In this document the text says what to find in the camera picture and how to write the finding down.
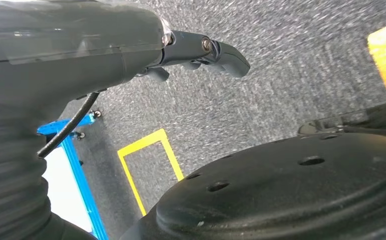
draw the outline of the black cable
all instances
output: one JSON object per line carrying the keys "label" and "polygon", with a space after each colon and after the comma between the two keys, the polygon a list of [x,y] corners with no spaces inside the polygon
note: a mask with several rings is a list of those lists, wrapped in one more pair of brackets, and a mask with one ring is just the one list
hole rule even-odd
{"label": "black cable", "polygon": [[87,115],[90,108],[93,106],[98,92],[91,93],[84,104],[79,108],[73,118],[66,124],[66,126],[54,136],[41,150],[38,151],[38,156],[45,158],[53,149],[55,149],[62,141],[78,126],[79,122]]}

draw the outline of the metal screw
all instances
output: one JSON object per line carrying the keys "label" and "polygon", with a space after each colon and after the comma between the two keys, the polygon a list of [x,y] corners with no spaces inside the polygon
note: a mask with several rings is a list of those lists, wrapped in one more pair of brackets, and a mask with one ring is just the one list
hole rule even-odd
{"label": "metal screw", "polygon": [[206,53],[212,50],[212,42],[208,37],[202,39],[202,48]]}

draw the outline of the plastic wrap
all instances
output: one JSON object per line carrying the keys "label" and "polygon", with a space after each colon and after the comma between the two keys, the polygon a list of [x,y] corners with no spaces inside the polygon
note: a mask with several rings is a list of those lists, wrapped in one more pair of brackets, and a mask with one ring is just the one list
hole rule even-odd
{"label": "plastic wrap", "polygon": [[159,50],[170,34],[162,22],[125,1],[0,1],[0,62]]}

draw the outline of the gray carpet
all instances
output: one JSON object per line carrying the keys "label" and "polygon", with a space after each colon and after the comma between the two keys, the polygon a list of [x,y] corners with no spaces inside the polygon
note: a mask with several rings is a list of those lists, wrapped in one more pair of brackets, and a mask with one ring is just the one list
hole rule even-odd
{"label": "gray carpet", "polygon": [[[367,36],[386,26],[386,0],[141,1],[173,29],[232,44],[250,61],[236,79],[205,67],[168,67],[102,93],[104,117],[84,128],[78,152],[107,232],[120,235],[140,216],[116,155],[164,128],[184,175],[231,152],[294,136],[305,121],[386,102]],[[74,114],[72,102],[64,117]],[[126,157],[146,207],[175,182],[161,145]]]}

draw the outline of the caster wheel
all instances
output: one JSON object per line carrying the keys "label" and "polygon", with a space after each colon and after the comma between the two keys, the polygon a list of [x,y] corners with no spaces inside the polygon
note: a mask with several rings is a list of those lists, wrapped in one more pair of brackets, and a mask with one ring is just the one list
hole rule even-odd
{"label": "caster wheel", "polygon": [[100,118],[102,116],[101,112],[96,110],[96,111],[93,111],[93,114],[94,114],[94,118]]}
{"label": "caster wheel", "polygon": [[77,137],[78,137],[78,140],[81,140],[81,139],[85,138],[85,133],[79,132],[79,133],[77,134]]}

